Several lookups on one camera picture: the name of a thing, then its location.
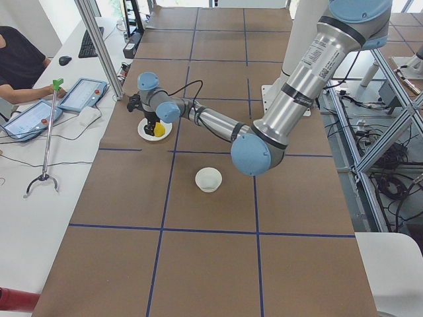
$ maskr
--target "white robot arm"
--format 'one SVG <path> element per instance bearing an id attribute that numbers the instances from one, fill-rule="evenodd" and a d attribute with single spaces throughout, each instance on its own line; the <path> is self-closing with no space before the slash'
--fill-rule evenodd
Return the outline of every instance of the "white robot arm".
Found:
<path id="1" fill-rule="evenodd" d="M 263 118 L 251 127 L 196 101 L 170 97 L 154 73 L 138 77 L 139 107 L 149 121 L 171 123 L 186 118 L 232 142 L 233 164 L 256 176 L 277 166 L 288 135 L 327 81 L 352 51 L 383 46 L 387 41 L 392 0 L 329 0 L 317 23 L 317 35 Z"/>

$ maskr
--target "red object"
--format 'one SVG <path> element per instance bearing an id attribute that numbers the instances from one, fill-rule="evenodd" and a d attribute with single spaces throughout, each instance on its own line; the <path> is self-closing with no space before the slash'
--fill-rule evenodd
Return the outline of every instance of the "red object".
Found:
<path id="1" fill-rule="evenodd" d="M 40 294 L 0 287 L 0 310 L 33 312 L 39 298 Z"/>

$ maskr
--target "blue joint cap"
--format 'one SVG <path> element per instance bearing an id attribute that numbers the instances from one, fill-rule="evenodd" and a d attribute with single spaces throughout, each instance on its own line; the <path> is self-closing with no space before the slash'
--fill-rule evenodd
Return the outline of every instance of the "blue joint cap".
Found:
<path id="1" fill-rule="evenodd" d="M 157 107 L 156 114 L 163 122 L 172 123 L 179 119 L 180 110 L 174 102 L 166 101 Z"/>
<path id="2" fill-rule="evenodd" d="M 270 168 L 272 157 L 266 143 L 255 134 L 246 133 L 232 144 L 233 164 L 249 176 L 263 174 Z"/>
<path id="3" fill-rule="evenodd" d="M 159 78 L 152 72 L 145 72 L 138 76 L 138 89 L 148 91 L 159 86 Z"/>
<path id="4" fill-rule="evenodd" d="M 364 43 L 360 51 L 374 50 L 375 48 L 381 48 L 382 46 L 386 44 L 387 40 L 388 40 L 388 35 L 382 36 L 380 38 L 373 38 L 371 40 L 368 40 L 366 43 Z"/>
<path id="5" fill-rule="evenodd" d="M 371 21 L 386 10 L 391 10 L 392 0 L 329 0 L 333 16 L 344 23 Z"/>

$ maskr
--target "green object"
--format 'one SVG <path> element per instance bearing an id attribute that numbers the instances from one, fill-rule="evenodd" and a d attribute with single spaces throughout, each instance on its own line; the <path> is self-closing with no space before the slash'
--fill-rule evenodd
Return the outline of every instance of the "green object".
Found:
<path id="1" fill-rule="evenodd" d="M 60 85 L 63 84 L 63 78 L 60 79 L 53 79 L 53 89 L 55 91 L 60 90 Z"/>

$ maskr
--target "computer mouse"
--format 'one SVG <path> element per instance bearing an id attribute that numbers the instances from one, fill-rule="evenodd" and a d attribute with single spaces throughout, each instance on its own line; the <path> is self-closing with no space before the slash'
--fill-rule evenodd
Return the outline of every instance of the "computer mouse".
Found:
<path id="1" fill-rule="evenodd" d="M 59 58 L 59 65 L 65 66 L 72 60 L 72 57 L 70 56 L 61 56 Z"/>

